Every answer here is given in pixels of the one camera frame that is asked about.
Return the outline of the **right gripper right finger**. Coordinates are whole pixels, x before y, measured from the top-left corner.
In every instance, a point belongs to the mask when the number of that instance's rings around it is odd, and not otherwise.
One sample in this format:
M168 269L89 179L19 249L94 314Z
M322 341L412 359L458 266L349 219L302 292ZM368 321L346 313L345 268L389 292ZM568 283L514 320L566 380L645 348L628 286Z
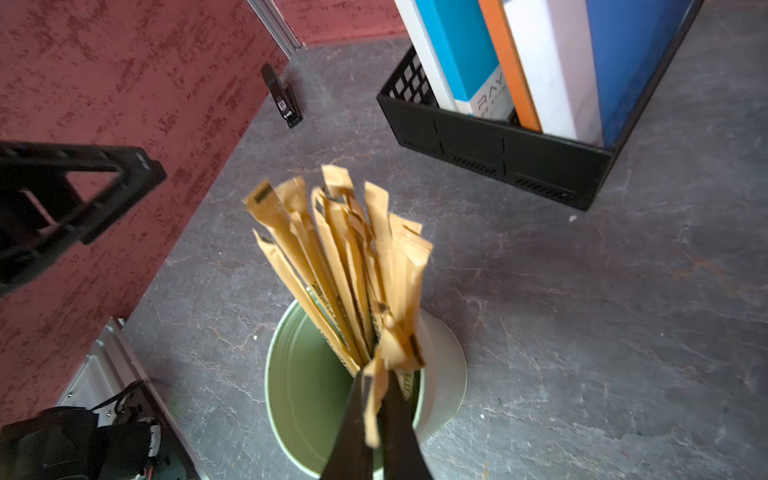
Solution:
M388 371L388 389L382 417L383 474L385 480L432 480L412 426L410 410L397 375Z

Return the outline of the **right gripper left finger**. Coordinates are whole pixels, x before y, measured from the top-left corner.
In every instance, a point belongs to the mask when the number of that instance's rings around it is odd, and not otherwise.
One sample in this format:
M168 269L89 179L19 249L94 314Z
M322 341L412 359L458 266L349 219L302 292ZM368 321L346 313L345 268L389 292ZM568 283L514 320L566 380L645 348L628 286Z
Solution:
M373 450L365 442L364 375L359 371L352 383L342 422L321 480L371 480Z

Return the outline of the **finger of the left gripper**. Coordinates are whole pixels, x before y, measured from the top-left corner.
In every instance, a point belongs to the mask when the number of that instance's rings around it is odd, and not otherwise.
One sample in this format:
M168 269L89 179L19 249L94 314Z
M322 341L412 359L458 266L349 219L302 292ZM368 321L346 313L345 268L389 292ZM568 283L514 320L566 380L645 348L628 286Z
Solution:
M88 245L165 181L139 147L1 143L1 292Z

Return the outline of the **green metal cup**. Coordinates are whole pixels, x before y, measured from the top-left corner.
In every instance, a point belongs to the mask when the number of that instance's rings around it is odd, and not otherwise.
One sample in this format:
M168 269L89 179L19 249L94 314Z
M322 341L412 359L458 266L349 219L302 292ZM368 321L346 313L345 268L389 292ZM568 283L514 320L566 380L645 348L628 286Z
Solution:
M416 329L426 367L411 397L413 428L423 444L458 413L467 388L467 363L454 333L426 311ZM282 451L318 479L332 452L353 377L302 307L292 302L271 341L265 397Z

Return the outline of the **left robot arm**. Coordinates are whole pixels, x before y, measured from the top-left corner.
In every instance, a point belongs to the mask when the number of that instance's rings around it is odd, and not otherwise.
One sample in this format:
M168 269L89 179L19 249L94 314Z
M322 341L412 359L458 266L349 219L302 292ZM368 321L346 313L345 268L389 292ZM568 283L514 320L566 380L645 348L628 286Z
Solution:
M167 177L138 147L2 142L1 293L87 245ZM150 381L1 429L4 479L203 479Z

